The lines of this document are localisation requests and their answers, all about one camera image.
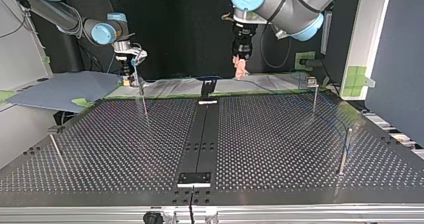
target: cable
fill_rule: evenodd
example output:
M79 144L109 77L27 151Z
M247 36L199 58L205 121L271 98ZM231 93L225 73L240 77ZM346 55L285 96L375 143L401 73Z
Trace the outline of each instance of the cable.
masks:
M266 23L266 25L265 25L265 28L264 28L264 30L263 30L263 32L262 32L262 35L261 35L261 41L260 41L260 54L261 54L261 56L262 56L262 60L265 62L265 64L267 65L267 66L269 66L269 67L271 67L271 68L274 68L274 69L278 69L278 68L281 68L281 67L283 67L285 64L286 64L286 62L287 62L287 60L288 60L288 58L289 58L289 55L290 55L290 51L291 51L291 38L289 37L289 46L288 46L288 48L287 48L287 54L286 54L286 57L284 58L284 61L283 61L283 63L281 63L280 65L272 65L271 63L269 63L267 60L266 60L266 58L265 58L265 56L264 56L264 51L263 51L263 41L264 41L264 36L265 36L265 32L266 32L266 30L267 30L267 28L268 28L268 25L269 25L269 23L271 23L273 20L274 20L274 18L278 15L278 13L281 11L281 8L284 6L284 4L286 3L286 1L287 0L281 0L280 1L280 3L279 3L279 5L278 5L278 7L276 8L276 10L273 12L273 14L269 17L269 19L268 19L268 21L267 21L267 23ZM306 3L304 0L299 0L299 2L305 7L305 8L307 8L308 10L310 10L310 11L312 11L312 12L315 12L315 13L320 13L321 11L320 10L317 10L317 9L315 9L315 8L313 8L313 7L311 7L308 3Z
M289 45L289 46L287 47L287 54L286 54L286 57L284 58L284 61L283 61L281 64L279 64L279 65L273 65L273 64L269 63L269 62L266 60L265 55L264 55L264 50L263 50L263 48L264 48L264 37L265 37L265 32L266 32L267 28L268 28L268 24L266 24L266 26L265 26L265 28L264 28L264 30L263 30L263 32L262 32L262 34L261 34L261 42L260 42L259 51L260 51L260 53L261 53L262 60L265 62L265 64L266 64L267 66L269 66L269 67L271 67L271 68L274 68L274 69L278 69L278 68L281 68L281 67L283 67L284 65L286 65L287 60L289 59L290 51L291 51L291 38L290 38L290 37L288 37L288 39L289 39L289 44L288 44L288 45Z
M4 0L0 0L1 2L2 2L2 5L10 12L10 14L18 21L18 22L21 22L21 19L19 19L19 17L18 16L16 16L15 15L15 13L12 11L12 9L10 9L10 7L9 7L9 5L7 5L7 3L4 1ZM27 26L25 26L24 25L24 27L25 27L25 29L27 30L27 31L32 31L29 27L27 27Z
M19 27L18 27L18 28L16 28L14 31L11 31L11 32L9 32L9 33L7 33L7 34L1 35L1 36L0 36L0 39L1 39L1 38L4 38L4 37L7 37L7 36L10 36L10 35L12 35L12 34L16 33L17 31L19 31L19 30L20 30L20 29L24 26L25 21L26 21L26 16L24 16L24 18L22 19L22 22L21 22L21 24L19 25Z
M195 224L194 213L193 213L193 206L192 206L192 202L193 202L193 190L194 190L194 188L191 190L190 203L188 205L188 210L190 211L191 224Z
M330 81L333 83L333 86L334 86L334 89L337 92L337 95L340 97L341 96L340 91L337 90L337 87L334 85L335 81L333 80L333 78L331 78L330 73L328 72L327 67L325 66L324 60L321 59L321 63L322 63L322 67L324 67L325 73L327 74L328 78L330 78Z
M286 57L284 58L284 61L283 61L281 64L279 64L279 65L272 65L271 63L269 63L269 62L266 60L266 58L265 58L265 56L264 56L264 50L263 50L263 48L264 48L264 37L265 37L265 32L266 32L266 30L268 29L269 23L270 23L270 22L272 22L272 20L274 20L274 18L277 16L277 14L281 11L281 8L284 6L284 3L286 3L286 1L287 1L287 0L281 0L280 4L279 4L279 5L278 5L278 7L275 9L275 11L272 13L271 17L269 18L269 20L268 20L268 21L267 21L267 23L265 24L265 28L264 28L264 30L262 31L262 34L261 34L261 41L260 41L259 51L260 51L260 54L261 54L262 60L265 62L265 64L266 64L267 66L269 66L269 67L271 67L271 68L274 68L274 69L278 69L278 68L281 68L281 67L283 67L284 65L286 65L287 60L289 59L290 50L291 50L291 38L289 37L289 46L288 46L288 48L287 48L287 54L286 54Z
M90 64L91 64L90 65L90 68L89 68L90 71L92 71L92 69L93 69L93 63L94 63L99 68L99 70L101 72L105 72L104 69L103 69L103 66L101 65L101 63L99 61L99 59L97 59L97 57L94 56L93 53L91 53L87 48L81 46L79 43L78 43L78 46L85 53L85 55L87 55L87 57L90 58Z
M110 60L110 64L109 64L109 67L107 68L107 72L106 73L109 73L110 68L112 67L112 64L113 64L113 61L114 60L115 60L115 52L113 53L112 60Z

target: green tape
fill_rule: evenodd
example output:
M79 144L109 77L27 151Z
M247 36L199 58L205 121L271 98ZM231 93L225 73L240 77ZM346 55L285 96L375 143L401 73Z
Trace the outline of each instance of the green tape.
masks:
M347 69L343 96L358 97L361 95L362 88L366 86L367 82L366 71L367 68L363 66L351 66Z
M297 70L297 71L299 71L299 70L313 71L314 70L313 67L305 67L304 65L300 65L300 60L302 60L302 59L315 60L315 52L310 51L310 52L296 53L296 59L295 59L295 64L294 64L294 69Z
M94 105L94 103L87 101L85 98L76 98L72 100L72 103L74 103L77 106L80 107L92 107Z
M41 58L41 61L45 64L50 64L50 57L49 56L43 56Z
M1 91L0 90L0 104L3 104L7 99L13 97L16 94L14 91Z

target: robot end effector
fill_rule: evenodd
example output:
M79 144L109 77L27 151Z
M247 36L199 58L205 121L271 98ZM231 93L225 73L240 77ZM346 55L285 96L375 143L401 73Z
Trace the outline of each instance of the robot end effector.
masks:
M333 0L231 0L234 5L233 62L245 65L251 56L251 39L257 24L272 24L286 36L307 41L321 28L324 17L321 12Z

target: metal bracket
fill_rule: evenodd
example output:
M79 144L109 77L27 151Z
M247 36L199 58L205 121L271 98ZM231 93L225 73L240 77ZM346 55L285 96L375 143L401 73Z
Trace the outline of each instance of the metal bracket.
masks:
M217 80L205 80L203 81L201 97L199 100L199 105L212 105L217 104L218 101L214 98L209 97L215 91Z
M209 188L211 187L211 173L181 173L178 176L178 188Z
M367 87L374 88L375 87L375 81L369 77L367 77L365 84Z

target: black backdrop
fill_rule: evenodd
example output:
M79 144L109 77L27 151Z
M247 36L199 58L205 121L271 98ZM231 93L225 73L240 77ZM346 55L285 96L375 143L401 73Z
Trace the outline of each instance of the black backdrop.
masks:
M175 78L187 76L218 75L225 78L234 76L231 63L231 44L233 35L230 22L221 21L221 15L232 11L230 0L67 0L77 8L84 17L104 20L112 11L124 12L129 20L130 30L136 33L132 41L139 42L149 53L142 65L141 73L145 79ZM38 28L49 27L49 31ZM42 39L52 39L60 35L53 25L36 23ZM279 69L267 67L259 54L259 40L263 26L258 28L253 44L254 52L248 62L251 73L286 72L293 68L298 52L316 51L319 53L321 32L307 42L292 41L292 48L287 64ZM104 70L112 60L111 46L96 47L88 41L79 40L80 45L96 56ZM70 58L67 47L57 41L45 41L47 53L52 58L51 65L56 70L66 71ZM274 65L281 63L287 54L287 40L277 41L271 28L264 38L264 53ZM82 53L85 66L89 60ZM119 64L112 62L112 71L117 71Z

